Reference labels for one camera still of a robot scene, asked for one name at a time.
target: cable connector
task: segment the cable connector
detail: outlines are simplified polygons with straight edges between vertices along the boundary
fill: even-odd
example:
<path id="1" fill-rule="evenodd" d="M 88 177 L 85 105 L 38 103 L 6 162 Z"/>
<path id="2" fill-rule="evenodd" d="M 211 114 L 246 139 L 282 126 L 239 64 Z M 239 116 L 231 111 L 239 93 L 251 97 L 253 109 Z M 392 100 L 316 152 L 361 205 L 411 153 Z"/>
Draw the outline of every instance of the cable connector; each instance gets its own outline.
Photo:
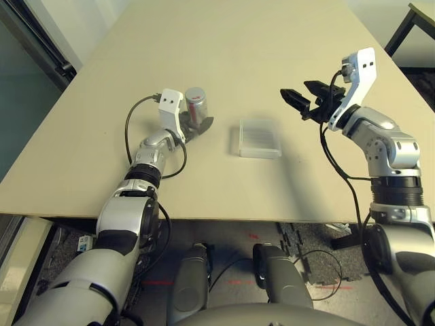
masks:
<path id="1" fill-rule="evenodd" d="M 155 94 L 152 96 L 152 98 L 153 98 L 154 102 L 156 102 L 156 103 L 160 103 L 160 99 L 162 98 L 162 94 L 161 94 L 161 93 L 155 93 Z"/>

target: floor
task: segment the floor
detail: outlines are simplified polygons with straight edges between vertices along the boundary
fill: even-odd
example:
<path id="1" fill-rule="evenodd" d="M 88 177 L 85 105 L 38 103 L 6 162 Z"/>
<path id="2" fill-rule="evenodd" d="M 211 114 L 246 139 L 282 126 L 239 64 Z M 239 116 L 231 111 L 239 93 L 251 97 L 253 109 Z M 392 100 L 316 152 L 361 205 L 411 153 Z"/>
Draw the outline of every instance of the floor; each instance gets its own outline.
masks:
<path id="1" fill-rule="evenodd" d="M 295 228 L 300 230 L 302 230 L 302 226 L 307 228 L 304 225 L 295 224 Z M 318 236 L 323 234 L 319 232 L 319 228 L 328 228 L 319 224 L 312 226 L 316 232 L 310 235 L 311 241 L 309 242 L 315 245 L 314 247 L 302 247 L 304 252 L 308 249 L 315 249 L 317 246 L 324 249 L 326 247 L 322 246 L 328 246 L 328 239 L 324 236 Z M 308 242 L 304 238 L 307 233 L 301 232 L 301 234 L 303 241 Z M 52 243 L 52 250 L 41 271 L 35 293 L 41 293 L 47 289 L 50 281 L 75 257 L 77 240 L 80 235 L 80 233 L 65 229 L 62 229 L 62 232 L 58 230 Z M 143 278 L 142 290 L 130 310 L 141 316 L 146 325 L 166 325 L 167 300 L 179 262 L 184 252 L 195 242 L 206 242 L 214 246 L 213 280 L 231 262 L 240 258 L 251 258 L 254 244 L 269 242 L 280 247 L 282 239 L 281 230 L 276 223 L 174 221 L 173 238 L 169 250 L 160 263 Z M 344 280 L 336 295 L 324 301 L 314 302 L 315 309 L 337 314 L 363 325 L 403 325 L 379 295 L 370 277 L 364 276 L 364 270 L 361 270 L 360 277 L 355 277 L 355 270 L 350 266 L 353 261 L 358 264 L 359 258 L 355 257 L 355 253 L 345 254 L 344 252 L 341 255 L 340 252 L 336 251 L 334 254 L 342 263 L 343 274 L 348 274 L 353 281 Z M 296 267 L 301 274 L 307 272 L 300 262 L 296 264 Z M 314 274 L 319 272 L 318 269 L 321 268 L 325 267 L 311 265 Z M 327 274 L 327 272 L 321 271 L 320 274 Z M 312 298 L 322 298 L 333 290 L 332 286 L 336 282 L 337 280 L 333 280 L 333 283 L 326 280 L 325 283 L 311 284 L 307 282 L 306 285 Z M 229 268 L 216 283 L 209 296 L 209 307 L 267 302 L 267 300 L 266 292 L 256 285 L 251 262 L 240 261 Z M 126 319 L 122 320 L 121 325 L 133 326 Z"/>
<path id="2" fill-rule="evenodd" d="M 161 263 L 143 280 L 143 291 L 133 312 L 141 316 L 146 325 L 165 325 L 166 302 L 177 265 L 183 252 L 194 242 L 215 245 L 213 278 L 229 262 L 243 257 L 251 258 L 254 244 L 270 242 L 279 247 L 281 239 L 275 223 L 176 222 L 170 249 Z M 257 287 L 251 269 L 250 261 L 241 261 L 228 269 L 210 293 L 209 307 L 267 302 L 267 295 Z M 309 283 L 308 289 L 313 298 L 324 297 L 332 290 L 331 286 Z M 367 276 L 353 282 L 344 281 L 335 296 L 315 302 L 314 307 L 364 325 L 403 325 Z M 122 326 L 125 325 L 133 324 L 124 320 Z"/>

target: wall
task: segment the wall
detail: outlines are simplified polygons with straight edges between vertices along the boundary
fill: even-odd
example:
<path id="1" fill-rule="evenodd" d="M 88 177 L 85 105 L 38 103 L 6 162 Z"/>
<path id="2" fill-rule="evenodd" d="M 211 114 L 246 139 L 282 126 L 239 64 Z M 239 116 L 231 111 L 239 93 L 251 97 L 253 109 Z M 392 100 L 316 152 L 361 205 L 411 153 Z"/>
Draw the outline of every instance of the wall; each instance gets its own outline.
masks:
<path id="1" fill-rule="evenodd" d="M 0 22 L 0 182 L 61 95 Z"/>
<path id="2" fill-rule="evenodd" d="M 80 70 L 130 0 L 25 2 L 45 26 L 47 33 L 64 56 L 76 70 Z M 406 16 L 409 2 L 410 0 L 347 0 L 349 8 L 382 46 L 387 44 Z M 435 67 L 435 41 L 414 27 L 393 59 L 401 67 Z"/>
<path id="3" fill-rule="evenodd" d="M 347 0 L 347 5 L 385 47 L 409 11 L 409 2 L 411 0 Z M 420 2 L 431 3 L 435 16 L 434 0 Z M 399 67 L 435 67 L 435 41 L 414 26 L 393 59 Z"/>
<path id="4" fill-rule="evenodd" d="M 57 48 L 79 71 L 130 0 L 25 0 Z"/>

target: can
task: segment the can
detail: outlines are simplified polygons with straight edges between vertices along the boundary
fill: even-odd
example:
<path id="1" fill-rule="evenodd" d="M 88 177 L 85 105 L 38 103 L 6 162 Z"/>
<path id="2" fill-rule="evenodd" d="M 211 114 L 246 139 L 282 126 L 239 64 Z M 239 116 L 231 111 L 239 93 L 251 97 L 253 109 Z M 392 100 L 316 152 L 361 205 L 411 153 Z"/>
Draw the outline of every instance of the can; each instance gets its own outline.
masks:
<path id="1" fill-rule="evenodd" d="M 192 87 L 186 90 L 184 97 L 186 98 L 192 127 L 199 128 L 204 119 L 208 116 L 205 92 L 202 88 Z"/>

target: black cable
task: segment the black cable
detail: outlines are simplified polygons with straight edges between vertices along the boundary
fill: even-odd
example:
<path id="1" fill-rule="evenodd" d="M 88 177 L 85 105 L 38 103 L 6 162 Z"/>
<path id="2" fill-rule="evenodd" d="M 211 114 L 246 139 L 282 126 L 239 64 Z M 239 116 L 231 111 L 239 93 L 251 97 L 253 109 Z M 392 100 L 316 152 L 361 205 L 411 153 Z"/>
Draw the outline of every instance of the black cable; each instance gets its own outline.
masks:
<path id="1" fill-rule="evenodd" d="M 335 80 L 340 74 L 341 74 L 341 71 L 337 71 L 331 79 L 331 83 L 329 85 L 329 97 L 328 97 L 330 107 L 329 107 L 329 110 L 325 110 L 326 113 L 332 110 L 332 106 L 334 104 L 334 101 L 333 101 L 334 95 L 332 93 L 332 90 L 334 87 Z M 334 159 L 334 157 L 332 156 L 332 154 L 328 148 L 328 144 L 326 142 L 326 137 L 325 137 L 325 133 L 326 133 L 328 127 L 323 129 L 323 125 L 324 125 L 323 120 L 325 120 L 324 116 L 322 117 L 321 123 L 319 124 L 319 137 L 320 137 L 321 148 L 323 149 L 325 156 L 328 159 L 329 163 L 331 163 L 332 167 L 335 169 L 335 171 L 338 173 L 338 175 L 340 175 L 340 177 L 344 180 L 344 182 L 347 184 L 347 186 L 351 190 L 351 193 L 353 196 L 353 202 L 355 203 L 355 211 L 356 211 L 356 219 L 358 222 L 358 229 L 361 230 L 362 229 L 362 222 L 361 222 L 361 215 L 360 215 L 360 205 L 358 203 L 358 197 L 356 196 L 355 189 L 353 188 L 352 184 L 349 182 L 349 179 L 357 179 L 357 180 L 370 180 L 370 179 L 369 178 L 350 177 L 338 165 L 338 163 L 336 162 L 336 160 Z"/>
<path id="2" fill-rule="evenodd" d="M 143 326 L 143 320 L 141 317 L 137 316 L 136 314 L 133 314 L 132 312 L 123 309 L 121 311 L 121 316 L 127 319 L 130 319 L 136 326 Z"/>
<path id="3" fill-rule="evenodd" d="M 151 96 L 147 96 L 144 97 L 140 100 L 138 100 L 130 109 L 130 111 L 128 112 L 127 118 L 125 120 L 125 127 L 124 127 L 124 140 L 125 140 L 125 150 L 127 152 L 127 158 L 128 158 L 128 162 L 131 164 L 132 160 L 131 160 L 131 154 L 130 154 L 130 146 L 128 145 L 128 125 L 130 123 L 130 118 L 131 115 L 133 114 L 133 111 L 143 102 L 148 101 L 148 100 L 156 100 L 157 96 L 156 95 L 151 95 Z"/>
<path id="4" fill-rule="evenodd" d="M 158 208 L 162 211 L 164 218 L 166 219 L 166 223 L 168 225 L 168 236 L 167 236 L 166 242 L 164 243 L 162 251 L 158 254 L 158 256 L 155 258 L 155 260 L 146 269 L 142 270 L 140 273 L 138 273 L 138 275 L 135 275 L 135 277 L 133 279 L 133 283 L 136 283 L 137 281 L 139 281 L 144 274 L 148 273 L 160 261 L 160 259 L 162 258 L 162 256 L 166 252 L 166 250 L 168 249 L 169 243 L 171 241 L 171 238 L 172 238 L 171 219 L 169 218 L 168 213 L 166 212 L 166 210 L 163 208 L 163 206 L 160 203 L 158 203 Z"/>
<path id="5" fill-rule="evenodd" d="M 326 300 L 326 299 L 329 299 L 330 297 L 332 297 L 335 293 L 337 293 L 338 289 L 340 289 L 341 282 L 342 282 L 342 280 L 343 280 L 343 269 L 342 269 L 341 264 L 340 264 L 340 261 L 337 259 L 337 257 L 335 257 L 335 256 L 334 256 L 333 254 L 331 254 L 330 252 L 328 252 L 328 251 L 326 251 L 326 250 L 321 250 L 321 249 L 311 250 L 311 251 L 308 251 L 308 252 L 302 254 L 302 255 L 299 256 L 295 261 L 293 261 L 293 264 L 296 264 L 296 263 L 297 263 L 299 260 L 301 260 L 303 257 L 306 257 L 307 255 L 310 255 L 310 254 L 312 254 L 312 253 L 326 253 L 327 255 L 329 255 L 329 256 L 331 256 L 332 258 L 335 259 L 335 261 L 336 261 L 337 264 L 338 264 L 338 268 L 340 269 L 340 271 L 337 271 L 337 270 L 334 268 L 334 269 L 336 270 L 336 272 L 337 272 L 337 274 L 338 274 L 338 277 L 339 277 L 339 280 L 340 280 L 340 281 L 338 282 L 337 288 L 333 289 L 332 292 L 331 292 L 329 295 L 327 295 L 326 297 L 321 297 L 320 299 L 313 299 L 313 301 L 323 301 L 323 300 Z"/>
<path id="6" fill-rule="evenodd" d="M 231 264 L 227 265 L 220 273 L 219 275 L 216 277 L 216 279 L 214 280 L 214 282 L 211 284 L 209 292 L 211 292 L 211 290 L 214 288 L 214 286 L 216 285 L 216 283 L 219 281 L 219 279 L 221 278 L 221 276 L 227 271 L 229 270 L 233 265 L 239 263 L 240 261 L 252 261 L 252 259 L 250 258 L 240 258 L 238 260 L 234 260 Z"/>
<path id="7" fill-rule="evenodd" d="M 181 168 L 179 168 L 179 170 L 177 172 L 172 173 L 171 175 L 164 175 L 162 177 L 162 179 L 168 179 L 168 178 L 172 178 L 175 175 L 178 175 L 186 166 L 186 163 L 188 161 L 188 151 L 186 150 L 186 145 L 184 145 L 183 141 L 179 138 L 177 138 L 177 136 L 175 135 L 175 133 L 172 130 L 167 129 L 167 131 L 172 135 L 172 137 L 174 138 L 174 140 L 179 143 L 179 145 L 181 146 L 181 148 L 183 149 L 183 164 L 181 165 Z"/>
<path id="8" fill-rule="evenodd" d="M 124 127 L 124 140 L 125 140 L 125 150 L 127 152 L 127 158 L 128 158 L 128 162 L 131 164 L 133 162 L 133 159 L 131 158 L 131 153 L 130 153 L 130 145 L 128 144 L 128 126 L 130 124 L 130 118 L 131 115 L 133 114 L 133 111 L 143 102 L 147 101 L 147 100 L 152 100 L 154 99 L 155 101 L 159 101 L 160 98 L 160 94 L 155 94 L 155 95 L 151 95 L 151 96 L 147 96 L 144 97 L 142 99 L 140 99 L 139 101 L 137 101 L 130 109 L 130 111 L 128 112 L 127 118 L 125 120 L 125 127 Z M 171 130 L 168 130 L 168 132 L 171 133 L 172 137 L 174 138 L 174 141 L 176 142 L 176 145 L 179 144 L 181 146 L 181 148 L 183 149 L 183 164 L 181 165 L 181 168 L 175 172 L 172 173 L 171 175 L 164 175 L 162 177 L 162 179 L 168 179 L 171 177 L 174 177 L 175 175 L 178 175 L 186 166 L 186 163 L 188 161 L 188 152 L 186 150 L 186 146 L 184 145 L 183 141 L 181 139 L 179 139 L 174 132 L 172 132 Z"/>
<path id="9" fill-rule="evenodd" d="M 398 315 L 398 317 L 405 323 L 407 326 L 415 326 L 414 322 L 408 316 L 407 313 L 402 309 L 399 303 L 394 299 L 393 295 L 389 291 L 387 285 L 379 275 L 375 262 L 372 259 L 370 254 L 370 244 L 365 239 L 365 227 L 370 219 L 370 213 L 367 215 L 367 218 L 364 220 L 363 228 L 361 229 L 361 237 L 363 239 L 361 243 L 362 255 L 364 258 L 364 262 L 366 263 L 368 272 L 370 273 L 370 277 L 373 279 L 373 283 L 375 284 L 378 292 L 382 295 L 384 300 L 389 304 L 391 309 Z"/>
<path id="10" fill-rule="evenodd" d="M 332 88 L 334 86 L 335 79 L 338 75 L 340 75 L 341 72 L 337 71 L 334 74 L 334 77 L 331 80 L 331 84 L 329 87 L 330 95 L 329 95 L 329 106 L 332 110 L 333 106 L 333 94 L 332 94 Z M 323 120 L 319 127 L 319 133 L 320 133 L 320 143 L 322 146 L 322 149 L 328 159 L 328 161 L 331 163 L 331 165 L 334 167 L 335 171 L 340 175 L 340 177 L 346 182 L 346 184 L 349 186 L 349 189 L 352 192 L 353 201 L 355 202 L 355 210 L 357 215 L 357 221 L 358 221 L 358 230 L 360 231 L 360 237 L 361 237 L 361 247 L 362 247 L 362 254 L 364 258 L 364 262 L 367 265 L 368 271 L 370 273 L 371 278 L 373 279 L 373 283 L 375 284 L 376 288 L 378 289 L 379 293 L 383 296 L 385 301 L 389 304 L 391 309 L 399 316 L 402 321 L 408 325 L 408 326 L 414 326 L 414 322 L 409 318 L 408 314 L 403 311 L 402 307 L 397 303 L 397 301 L 393 298 L 392 294 L 389 292 L 389 289 L 387 288 L 387 285 L 383 282 L 383 279 L 377 272 L 376 266 L 374 261 L 372 260 L 372 257 L 370 255 L 370 246 L 368 242 L 364 239 L 364 230 L 367 226 L 367 223 L 370 219 L 370 213 L 367 215 L 366 219 L 364 220 L 364 224 L 361 222 L 361 216 L 360 216 L 360 206 L 358 204 L 358 197 L 356 196 L 355 189 L 353 188 L 352 184 L 350 184 L 349 179 L 354 179 L 353 177 L 350 177 L 347 173 L 343 171 L 343 169 L 338 165 L 334 157 L 332 156 L 330 150 L 328 149 L 328 144 L 326 143 L 326 137 L 325 133 L 328 128 L 325 128 L 322 130 L 323 127 Z"/>
<path id="11" fill-rule="evenodd" d="M 364 178 L 364 177 L 352 177 L 350 175 L 348 175 L 337 163 L 337 161 L 335 160 L 334 156 L 332 156 L 331 151 L 329 150 L 328 144 L 326 142 L 326 136 L 325 133 L 326 131 L 328 131 L 328 128 L 324 128 L 322 134 L 323 137 L 322 139 L 324 140 L 324 149 L 326 150 L 325 154 L 326 157 L 328 158 L 329 162 L 331 163 L 331 165 L 337 170 L 338 173 L 341 173 L 342 175 L 345 175 L 346 178 L 351 179 L 351 180 L 363 180 L 363 181 L 370 181 L 370 178 Z"/>

